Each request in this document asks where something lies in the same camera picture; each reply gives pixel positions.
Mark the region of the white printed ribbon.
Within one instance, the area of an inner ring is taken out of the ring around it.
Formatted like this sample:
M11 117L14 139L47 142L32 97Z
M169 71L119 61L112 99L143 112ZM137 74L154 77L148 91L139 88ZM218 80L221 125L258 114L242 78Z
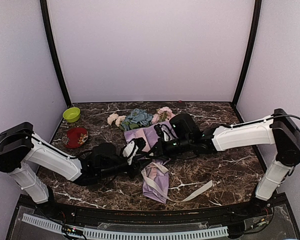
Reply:
M168 196L169 192L169 170L162 164L152 161L142 171L143 178L142 193L145 197L166 204L167 201L173 203L185 203L195 199L199 195L205 193L213 186L213 181L210 180L197 190L193 191L183 200L171 199Z

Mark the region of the purple and pink wrapping paper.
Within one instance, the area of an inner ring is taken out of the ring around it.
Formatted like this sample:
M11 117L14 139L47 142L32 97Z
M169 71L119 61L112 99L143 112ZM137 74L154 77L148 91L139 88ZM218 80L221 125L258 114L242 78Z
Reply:
M154 125L126 131L124 133L124 137L127 143L134 138L143 138L146 142L146 146L143 149L144 152L148 152L159 138L154 129ZM159 164L165 165L168 161L153 159L152 162L157 162Z

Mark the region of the blue fake flower stem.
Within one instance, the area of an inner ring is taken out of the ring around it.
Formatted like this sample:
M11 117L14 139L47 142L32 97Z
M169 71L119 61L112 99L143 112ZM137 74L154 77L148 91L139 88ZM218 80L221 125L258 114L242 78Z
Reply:
M149 127L152 124L153 114L143 109L135 108L119 125L124 132Z

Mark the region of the white fake flower stem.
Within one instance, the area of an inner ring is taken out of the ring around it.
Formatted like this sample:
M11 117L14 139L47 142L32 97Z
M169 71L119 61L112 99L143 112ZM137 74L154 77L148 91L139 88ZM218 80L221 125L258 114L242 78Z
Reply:
M112 113L107 118L107 124L110 126L114 123L117 127L119 127L121 123L126 119L126 117L126 115L118 115L117 113Z

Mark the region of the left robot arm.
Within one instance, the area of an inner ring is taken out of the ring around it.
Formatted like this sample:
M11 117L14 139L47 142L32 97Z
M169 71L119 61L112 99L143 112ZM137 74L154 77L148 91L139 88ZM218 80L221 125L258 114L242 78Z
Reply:
M104 142L85 151L86 157L73 156L44 141L33 131L31 123L23 122L0 133L0 172L11 176L48 217L57 218L61 208L53 201L53 191L41 182L29 162L76 185L90 186L121 173L131 178L138 175L151 163L143 152L145 146L143 138L135 138L117 154L115 145Z

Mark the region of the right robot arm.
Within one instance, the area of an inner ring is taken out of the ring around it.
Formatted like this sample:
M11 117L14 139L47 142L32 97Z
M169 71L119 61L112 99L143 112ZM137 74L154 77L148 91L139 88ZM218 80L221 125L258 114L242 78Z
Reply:
M155 156L173 158L188 151L208 155L241 147L274 145L274 160L258 183L255 198L245 205L245 213L256 217L264 210L264 202L300 164L300 129L293 121L295 118L277 108L261 119L200 130L189 114L181 113L169 122L175 133L172 140L165 141L161 128L155 125L159 138L151 150Z

